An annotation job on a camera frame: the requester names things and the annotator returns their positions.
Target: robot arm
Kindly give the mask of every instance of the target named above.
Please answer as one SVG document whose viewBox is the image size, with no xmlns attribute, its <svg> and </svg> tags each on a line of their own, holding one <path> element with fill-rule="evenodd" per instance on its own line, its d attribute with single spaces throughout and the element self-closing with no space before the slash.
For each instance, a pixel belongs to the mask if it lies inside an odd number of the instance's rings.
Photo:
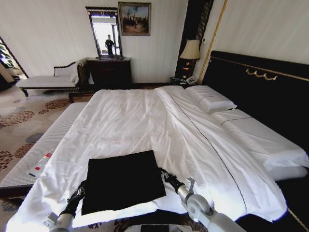
<svg viewBox="0 0 309 232">
<path fill-rule="evenodd" d="M 204 197 L 194 194 L 194 179 L 188 178 L 188 186 L 186 186 L 177 180 L 177 176 L 162 168 L 159 168 L 159 171 L 164 176 L 165 182 L 170 183 L 175 188 L 193 221 L 201 222 L 209 232 L 246 232 L 228 216 L 212 209 Z"/>
<path fill-rule="evenodd" d="M 193 221 L 201 222 L 209 232 L 246 232 L 233 220 L 224 214 L 212 209 L 207 200 L 201 195 L 194 194 L 194 179 L 188 178 L 188 186 L 177 180 L 177 176 L 159 168 L 164 180 L 170 183 L 179 195 L 184 208 L 188 211 Z M 75 218 L 76 208 L 79 201 L 84 198 L 85 181 L 68 198 L 67 207 L 57 216 L 51 213 L 43 223 L 50 228 L 50 232 L 71 232 L 72 222 Z"/>
</svg>

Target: black fabric square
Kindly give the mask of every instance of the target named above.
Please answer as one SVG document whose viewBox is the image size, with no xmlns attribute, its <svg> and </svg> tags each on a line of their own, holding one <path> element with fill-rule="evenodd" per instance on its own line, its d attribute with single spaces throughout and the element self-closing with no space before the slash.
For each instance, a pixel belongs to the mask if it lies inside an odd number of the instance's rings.
<svg viewBox="0 0 309 232">
<path fill-rule="evenodd" d="M 90 159 L 82 215 L 120 210 L 165 195 L 153 151 Z"/>
</svg>

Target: white duvet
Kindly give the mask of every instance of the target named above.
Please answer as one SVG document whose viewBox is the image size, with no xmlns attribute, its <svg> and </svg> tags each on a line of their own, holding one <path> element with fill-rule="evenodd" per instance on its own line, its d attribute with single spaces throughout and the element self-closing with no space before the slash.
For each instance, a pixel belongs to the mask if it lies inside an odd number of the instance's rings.
<svg viewBox="0 0 309 232">
<path fill-rule="evenodd" d="M 66 199 L 86 179 L 89 159 L 146 150 L 153 150 L 158 166 L 176 174 L 179 180 L 193 177 L 195 192 L 233 220 L 255 214 L 272 221 L 286 211 L 281 190 L 262 165 L 205 115 L 181 87 L 101 90 L 60 142 L 9 220 L 7 231 L 48 231 L 41 221 L 50 212 L 59 214 L 65 208 Z M 105 178 L 112 176 L 98 176 L 98 185 L 104 185 Z M 157 209 L 185 213 L 174 189 L 166 183 L 165 187 L 165 197 L 118 211 L 81 216 L 80 203 L 73 226 Z"/>
</svg>

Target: mirror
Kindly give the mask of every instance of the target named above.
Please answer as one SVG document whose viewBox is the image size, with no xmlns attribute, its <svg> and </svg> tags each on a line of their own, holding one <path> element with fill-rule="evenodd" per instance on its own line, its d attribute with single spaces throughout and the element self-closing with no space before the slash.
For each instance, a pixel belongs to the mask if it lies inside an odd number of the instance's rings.
<svg viewBox="0 0 309 232">
<path fill-rule="evenodd" d="M 88 11 L 91 29 L 99 57 L 121 57 L 118 26 L 118 9 L 115 7 L 90 7 Z"/>
</svg>

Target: white cushion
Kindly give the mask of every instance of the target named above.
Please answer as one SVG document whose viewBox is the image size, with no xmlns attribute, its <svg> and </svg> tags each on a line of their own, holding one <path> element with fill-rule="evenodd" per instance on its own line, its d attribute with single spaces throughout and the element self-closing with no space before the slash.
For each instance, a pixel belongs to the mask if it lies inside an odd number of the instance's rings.
<svg viewBox="0 0 309 232">
<path fill-rule="evenodd" d="M 224 111 L 237 107 L 231 100 L 209 86 L 192 86 L 185 90 L 207 113 L 210 111 Z"/>
<path fill-rule="evenodd" d="M 308 155 L 302 148 L 243 111 L 234 109 L 211 116 L 247 147 L 268 171 L 274 167 L 309 167 Z"/>
<path fill-rule="evenodd" d="M 84 59 L 80 59 L 77 62 L 75 62 L 75 64 L 73 64 L 73 69 L 72 69 L 72 73 L 70 75 L 70 81 L 73 82 L 74 84 L 77 84 L 79 81 L 78 78 L 78 65 L 86 65 L 88 58 L 84 58 Z"/>
<path fill-rule="evenodd" d="M 308 172 L 306 168 L 302 166 L 298 167 L 274 167 L 270 170 L 269 175 L 274 179 L 274 181 L 302 178 L 305 177 Z"/>
<path fill-rule="evenodd" d="M 75 87 L 69 76 L 34 76 L 26 80 L 20 80 L 16 84 L 19 88 L 27 87 Z"/>
</svg>

